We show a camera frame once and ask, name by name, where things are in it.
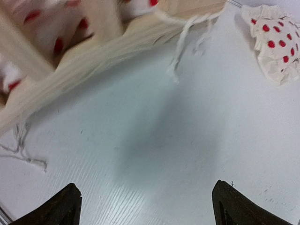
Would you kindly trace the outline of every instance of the white floor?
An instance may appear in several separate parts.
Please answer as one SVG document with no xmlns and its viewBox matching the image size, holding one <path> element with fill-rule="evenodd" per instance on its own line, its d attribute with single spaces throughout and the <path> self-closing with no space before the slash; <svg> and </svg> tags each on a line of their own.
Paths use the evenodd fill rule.
<svg viewBox="0 0 300 225">
<path fill-rule="evenodd" d="M 47 173 L 0 159 L 0 204 L 16 219 L 74 182 L 82 225 L 213 225 L 221 179 L 296 224 L 300 83 L 275 87 L 253 46 L 228 5 L 206 54 L 187 49 L 178 86 L 168 44 L 62 96 L 30 119 L 26 148 Z"/>
</svg>

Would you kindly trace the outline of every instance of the white fabric with red dots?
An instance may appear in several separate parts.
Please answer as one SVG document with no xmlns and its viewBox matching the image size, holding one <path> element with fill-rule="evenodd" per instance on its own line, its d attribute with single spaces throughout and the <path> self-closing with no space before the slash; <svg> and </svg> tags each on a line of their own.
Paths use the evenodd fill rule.
<svg viewBox="0 0 300 225">
<path fill-rule="evenodd" d="M 123 20 L 152 11 L 158 0 L 120 0 Z M 55 58 L 66 48 L 91 36 L 93 31 L 81 0 L 0 0 L 39 48 Z M 23 78 L 22 72 L 0 52 L 0 91 L 8 93 Z"/>
<path fill-rule="evenodd" d="M 242 6 L 242 17 L 250 25 L 259 51 L 259 65 L 277 85 L 296 80 L 300 74 L 300 24 L 279 6 Z"/>
</svg>

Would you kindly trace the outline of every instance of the polka dot dress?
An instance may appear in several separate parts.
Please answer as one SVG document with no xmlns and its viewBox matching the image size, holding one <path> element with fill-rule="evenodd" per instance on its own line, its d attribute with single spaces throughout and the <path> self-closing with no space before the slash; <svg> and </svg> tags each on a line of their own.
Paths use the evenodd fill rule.
<svg viewBox="0 0 300 225">
<path fill-rule="evenodd" d="M 242 7 L 242 17 L 256 38 L 255 50 L 265 75 L 281 85 L 300 74 L 300 24 L 278 6 Z"/>
<path fill-rule="evenodd" d="M 60 56 L 69 46 L 93 34 L 82 10 L 81 0 L 0 1 L 49 57 Z M 158 0 L 121 0 L 122 17 L 127 20 L 148 13 L 157 3 Z M 5 61 L 5 56 L 0 52 L 0 91 L 10 92 L 22 77 L 22 72 L 15 69 L 12 62 Z"/>
</svg>

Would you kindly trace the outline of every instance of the ruffled fabric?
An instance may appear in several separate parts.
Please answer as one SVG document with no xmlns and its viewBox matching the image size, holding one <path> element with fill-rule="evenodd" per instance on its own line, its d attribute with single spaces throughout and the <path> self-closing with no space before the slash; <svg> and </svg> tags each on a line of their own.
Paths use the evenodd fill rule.
<svg viewBox="0 0 300 225">
<path fill-rule="evenodd" d="M 244 5 L 242 17 L 256 38 L 258 63 L 275 84 L 297 80 L 300 74 L 300 24 L 279 6 L 249 7 Z"/>
</svg>

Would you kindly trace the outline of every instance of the white thread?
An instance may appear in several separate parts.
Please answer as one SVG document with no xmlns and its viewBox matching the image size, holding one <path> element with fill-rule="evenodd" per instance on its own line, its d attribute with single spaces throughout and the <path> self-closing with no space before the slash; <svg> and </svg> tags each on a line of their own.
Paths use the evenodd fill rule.
<svg viewBox="0 0 300 225">
<path fill-rule="evenodd" d="M 239 8 L 242 8 L 242 4 L 238 3 L 237 1 L 235 0 L 228 0 L 229 3 L 231 4 L 234 4 L 235 6 L 239 7 Z"/>
<path fill-rule="evenodd" d="M 182 56 L 182 52 L 184 50 L 184 46 L 185 46 L 185 39 L 188 35 L 188 31 L 189 29 L 195 25 L 195 24 L 198 24 L 198 23 L 202 23 L 206 20 L 209 21 L 209 27 L 208 27 L 208 31 L 203 34 L 199 40 L 197 41 L 196 43 L 196 47 L 194 48 L 194 52 L 197 51 L 200 47 L 200 45 L 206 40 L 209 38 L 210 36 L 210 31 L 211 31 L 211 24 L 212 24 L 212 20 L 219 17 L 221 14 L 222 14 L 223 10 L 221 10 L 220 12 L 218 13 L 215 13 L 215 14 L 205 14 L 203 16 L 193 16 L 192 18 L 190 18 L 189 20 L 183 20 L 183 19 L 180 19 L 180 18 L 174 18 L 174 17 L 171 17 L 169 16 L 167 13 L 159 10 L 158 8 L 155 9 L 155 15 L 161 19 L 162 21 L 166 22 L 166 23 L 169 23 L 169 24 L 176 24 L 176 25 L 183 25 L 183 29 L 182 29 L 182 32 L 180 34 L 180 38 L 177 42 L 177 46 L 176 46 L 176 50 L 175 50 L 175 54 L 174 54 L 174 57 L 173 57 L 173 60 L 170 64 L 170 67 L 169 69 L 172 70 L 173 72 L 173 77 L 174 77 L 174 81 L 176 83 L 178 83 L 178 76 L 176 75 L 176 69 L 177 69 L 177 66 L 180 62 L 180 58 Z"/>
<path fill-rule="evenodd" d="M 25 138 L 27 136 L 27 133 L 28 133 L 28 126 L 26 123 L 17 124 L 13 128 L 13 134 L 16 141 L 16 149 L 15 150 L 11 149 L 10 147 L 5 146 L 3 144 L 0 144 L 0 147 L 5 151 L 12 152 L 14 154 L 20 153 L 21 156 L 0 154 L 0 158 L 14 158 L 17 160 L 21 160 L 23 162 L 41 167 L 43 168 L 44 172 L 46 172 L 47 162 L 41 159 L 36 159 L 31 157 L 30 154 L 25 150 Z"/>
<path fill-rule="evenodd" d="M 196 42 L 196 45 L 193 49 L 194 54 L 197 53 L 200 49 L 200 46 L 207 41 L 208 39 L 210 39 L 210 33 L 211 33 L 211 29 L 212 29 L 212 21 L 208 20 L 208 26 L 207 26 L 207 31 L 198 39 L 198 41 Z"/>
</svg>

